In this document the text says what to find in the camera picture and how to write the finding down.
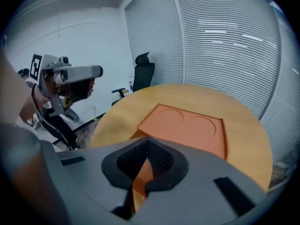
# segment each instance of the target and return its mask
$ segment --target wooden tabletop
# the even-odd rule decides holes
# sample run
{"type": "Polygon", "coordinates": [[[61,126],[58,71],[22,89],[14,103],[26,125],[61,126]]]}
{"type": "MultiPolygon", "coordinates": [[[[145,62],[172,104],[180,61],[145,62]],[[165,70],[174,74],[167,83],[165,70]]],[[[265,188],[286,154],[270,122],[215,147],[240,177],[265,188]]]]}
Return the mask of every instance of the wooden tabletop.
{"type": "Polygon", "coordinates": [[[158,85],[126,96],[102,117],[91,146],[107,146],[130,139],[159,103],[223,119],[229,149],[227,161],[268,190],[273,162],[262,124],[238,100],[198,85],[158,85]]]}

